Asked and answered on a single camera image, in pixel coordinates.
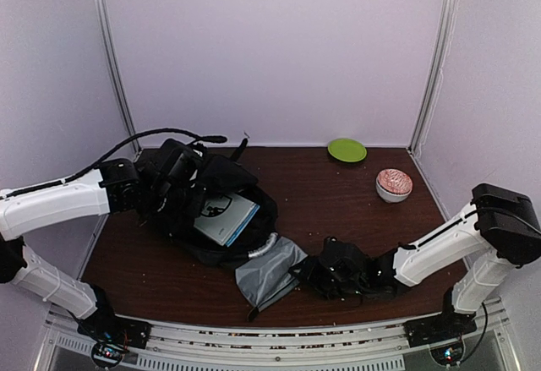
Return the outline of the grey pencil pouch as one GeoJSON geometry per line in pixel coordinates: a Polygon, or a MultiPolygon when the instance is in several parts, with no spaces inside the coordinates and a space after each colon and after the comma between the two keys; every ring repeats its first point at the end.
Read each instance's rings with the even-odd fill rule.
{"type": "Polygon", "coordinates": [[[307,257],[294,241],[276,232],[270,234],[263,247],[249,252],[249,260],[235,269],[238,289],[251,306],[248,322],[299,285],[289,270],[307,257]]]}

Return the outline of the grey notebook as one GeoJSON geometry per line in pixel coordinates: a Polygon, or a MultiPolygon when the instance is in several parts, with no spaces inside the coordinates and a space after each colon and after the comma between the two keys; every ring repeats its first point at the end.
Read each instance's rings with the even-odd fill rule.
{"type": "Polygon", "coordinates": [[[222,247],[230,247],[260,206],[240,194],[222,194],[205,202],[194,228],[222,247]]]}

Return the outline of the black student backpack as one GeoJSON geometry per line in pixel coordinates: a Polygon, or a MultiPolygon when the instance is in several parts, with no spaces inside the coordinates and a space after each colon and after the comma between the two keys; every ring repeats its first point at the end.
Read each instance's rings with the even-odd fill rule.
{"type": "Polygon", "coordinates": [[[247,144],[222,155],[168,139],[141,157],[141,221],[204,265],[236,268],[269,253],[279,239],[277,205],[238,161],[247,144]]]}

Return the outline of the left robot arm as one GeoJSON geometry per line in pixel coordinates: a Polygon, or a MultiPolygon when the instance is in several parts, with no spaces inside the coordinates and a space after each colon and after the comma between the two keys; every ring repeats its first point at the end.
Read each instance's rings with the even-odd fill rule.
{"type": "Polygon", "coordinates": [[[1,192],[1,282],[20,285],[69,311],[104,341],[121,334],[106,293],[46,262],[25,242],[28,232],[83,217],[135,210],[144,218],[162,212],[176,191],[190,188],[199,164],[185,160],[141,165],[120,158],[71,177],[1,192]]]}

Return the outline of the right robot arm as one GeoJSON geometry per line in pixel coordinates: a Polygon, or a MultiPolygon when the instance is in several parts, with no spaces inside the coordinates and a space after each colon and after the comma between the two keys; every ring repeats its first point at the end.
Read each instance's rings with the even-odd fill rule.
{"type": "Polygon", "coordinates": [[[473,267],[446,293],[444,312],[434,318],[434,332],[451,338],[511,270],[540,257],[540,225],[529,197],[488,183],[477,185],[472,195],[448,222],[379,257],[328,237],[320,254],[293,265],[289,273],[327,299],[346,295],[386,299],[480,252],[473,267]]]}

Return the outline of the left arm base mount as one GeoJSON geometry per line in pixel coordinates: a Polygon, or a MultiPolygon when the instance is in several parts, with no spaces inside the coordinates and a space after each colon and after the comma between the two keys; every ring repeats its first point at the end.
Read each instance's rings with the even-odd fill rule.
{"type": "Polygon", "coordinates": [[[96,311],[86,319],[73,318],[78,332],[95,342],[90,351],[92,362],[99,369],[110,370],[122,362],[129,348],[146,348],[151,324],[117,316],[105,291],[92,284],[90,288],[96,296],[96,311]]]}

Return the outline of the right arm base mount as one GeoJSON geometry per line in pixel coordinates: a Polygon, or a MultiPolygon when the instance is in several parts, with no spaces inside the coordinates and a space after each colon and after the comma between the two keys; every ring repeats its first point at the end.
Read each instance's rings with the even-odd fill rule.
{"type": "Polygon", "coordinates": [[[439,365],[462,365],[466,354],[463,337],[477,330],[475,314],[459,314],[452,305],[452,287],[443,297],[440,314],[408,320],[403,325],[410,347],[429,345],[432,359],[439,365]]]}

